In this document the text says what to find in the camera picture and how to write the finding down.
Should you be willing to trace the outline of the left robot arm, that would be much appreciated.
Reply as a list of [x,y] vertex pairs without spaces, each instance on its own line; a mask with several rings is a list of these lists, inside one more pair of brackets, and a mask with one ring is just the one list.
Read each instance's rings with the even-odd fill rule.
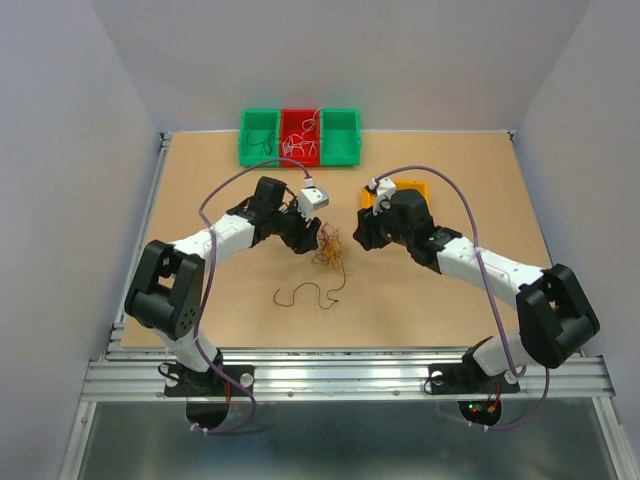
[[311,179],[285,202],[288,192],[285,182],[263,176],[253,195],[215,223],[172,243],[153,240],[143,249],[124,310],[175,355],[176,364],[160,369],[170,387],[184,385],[210,394],[222,384],[221,352],[196,331],[207,274],[272,235],[296,254],[317,248],[321,221],[316,213],[329,204],[328,194]]

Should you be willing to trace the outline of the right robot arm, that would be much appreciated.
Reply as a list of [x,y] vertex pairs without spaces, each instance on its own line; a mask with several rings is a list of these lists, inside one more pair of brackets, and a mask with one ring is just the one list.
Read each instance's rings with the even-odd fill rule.
[[519,263],[476,246],[460,232],[438,226],[415,189],[366,189],[369,204],[357,214],[354,239],[367,251],[394,243],[417,264],[482,288],[517,313],[518,331],[480,341],[441,375],[444,385],[482,390],[510,368],[562,365],[600,330],[575,273]]

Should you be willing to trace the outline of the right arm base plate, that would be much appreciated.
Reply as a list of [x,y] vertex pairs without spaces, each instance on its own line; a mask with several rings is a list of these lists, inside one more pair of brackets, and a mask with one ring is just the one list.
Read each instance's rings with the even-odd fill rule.
[[479,367],[457,362],[431,364],[422,389],[428,395],[515,394],[520,385],[509,383],[503,374],[487,376]]

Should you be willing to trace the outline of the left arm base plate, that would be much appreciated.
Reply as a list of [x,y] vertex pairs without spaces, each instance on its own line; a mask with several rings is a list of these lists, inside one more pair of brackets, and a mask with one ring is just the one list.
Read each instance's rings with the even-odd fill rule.
[[244,393],[213,370],[195,372],[179,363],[162,362],[158,373],[164,379],[164,395],[172,398],[233,397]]

